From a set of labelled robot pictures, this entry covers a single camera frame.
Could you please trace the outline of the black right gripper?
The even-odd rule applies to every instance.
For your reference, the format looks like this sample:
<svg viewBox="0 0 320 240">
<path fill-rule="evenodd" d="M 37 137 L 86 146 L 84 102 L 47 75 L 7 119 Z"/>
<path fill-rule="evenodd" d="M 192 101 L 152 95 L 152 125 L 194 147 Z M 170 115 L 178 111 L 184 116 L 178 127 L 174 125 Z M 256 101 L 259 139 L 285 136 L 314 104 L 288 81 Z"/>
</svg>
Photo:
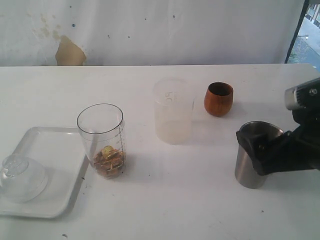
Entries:
<svg viewBox="0 0 320 240">
<path fill-rule="evenodd" d="M 238 144 L 261 176 L 320 169 L 320 109 L 292 112 L 299 126 L 269 140 L 266 134 L 238 130 Z"/>
</svg>

